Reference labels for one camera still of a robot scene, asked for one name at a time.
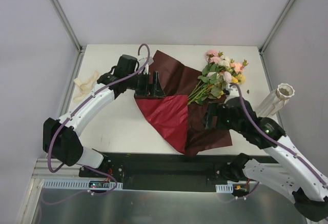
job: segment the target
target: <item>white wall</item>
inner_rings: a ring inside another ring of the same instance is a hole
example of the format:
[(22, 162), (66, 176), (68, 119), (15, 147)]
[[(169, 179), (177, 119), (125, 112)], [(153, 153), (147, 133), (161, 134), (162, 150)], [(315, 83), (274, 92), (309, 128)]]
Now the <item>white wall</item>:
[(49, 0), (0, 0), (0, 223), (16, 222), (76, 51)]
[(81, 44), (261, 46), (287, 0), (59, 0)]
[(297, 0), (264, 60), (275, 86), (295, 89), (280, 112), (286, 131), (328, 175), (328, 0)]

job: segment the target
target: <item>vase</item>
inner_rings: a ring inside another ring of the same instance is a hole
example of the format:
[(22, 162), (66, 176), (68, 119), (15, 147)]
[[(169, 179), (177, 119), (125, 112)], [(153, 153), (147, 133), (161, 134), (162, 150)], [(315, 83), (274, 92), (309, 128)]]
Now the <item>vase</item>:
[(281, 83), (278, 85), (278, 88), (273, 90), (257, 109), (255, 109), (256, 115), (259, 117), (267, 117), (276, 114), (294, 95), (295, 90), (291, 85)]

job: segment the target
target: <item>cream ribbon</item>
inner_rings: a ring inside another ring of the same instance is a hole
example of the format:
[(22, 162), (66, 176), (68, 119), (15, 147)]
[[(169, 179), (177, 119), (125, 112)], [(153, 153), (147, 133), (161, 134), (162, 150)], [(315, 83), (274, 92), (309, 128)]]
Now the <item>cream ribbon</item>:
[(74, 96), (73, 102), (78, 103), (82, 99), (84, 99), (96, 85), (99, 76), (100, 74), (98, 73), (98, 71), (95, 70), (93, 76), (87, 79), (87, 81), (84, 83), (82, 83), (79, 78), (74, 79), (74, 83), (79, 88), (80, 93)]

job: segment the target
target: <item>tabletop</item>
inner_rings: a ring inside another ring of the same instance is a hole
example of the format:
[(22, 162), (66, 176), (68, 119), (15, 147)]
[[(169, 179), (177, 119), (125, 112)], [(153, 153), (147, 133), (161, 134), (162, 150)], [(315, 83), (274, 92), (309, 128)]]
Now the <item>tabletop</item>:
[[(100, 74), (109, 72), (111, 67), (117, 64), (121, 55), (137, 56), (138, 47), (139, 45), (87, 45), (78, 78), (84, 82), (93, 76), (95, 70)], [(149, 47), (151, 56), (159, 50), (186, 66), (200, 71), (207, 63), (204, 54), (210, 49), (221, 51), (237, 62), (246, 59), (249, 62), (244, 70), (246, 82), (240, 86), (244, 98), (251, 103), (253, 109), (256, 109), (270, 92), (257, 47), (182, 45), (149, 45)], [(145, 48), (142, 49), (141, 55), (147, 56)], [(79, 89), (75, 87), (72, 97), (78, 93)], [(145, 120), (133, 94), (134, 91), (128, 90), (104, 107), (81, 134), (82, 145), (102, 152), (180, 154)], [(72, 98), (69, 109), (73, 109), (76, 105)], [(277, 121), (276, 115), (270, 118)], [(235, 131), (230, 131), (230, 134), (232, 146), (202, 151), (198, 155), (238, 155), (241, 152), (248, 155), (267, 155)]]

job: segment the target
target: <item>gray floor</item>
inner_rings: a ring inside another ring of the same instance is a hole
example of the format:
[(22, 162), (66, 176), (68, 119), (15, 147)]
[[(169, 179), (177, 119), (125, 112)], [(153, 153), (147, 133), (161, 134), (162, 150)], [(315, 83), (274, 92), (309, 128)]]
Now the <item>gray floor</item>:
[[(48, 202), (59, 201), (77, 190), (43, 190)], [(41, 205), (33, 223), (99, 224), (204, 224), (204, 223), (306, 223), (287, 199), (260, 185), (246, 201), (231, 203), (230, 194), (114, 191), (106, 196), (81, 193), (61, 204)]]

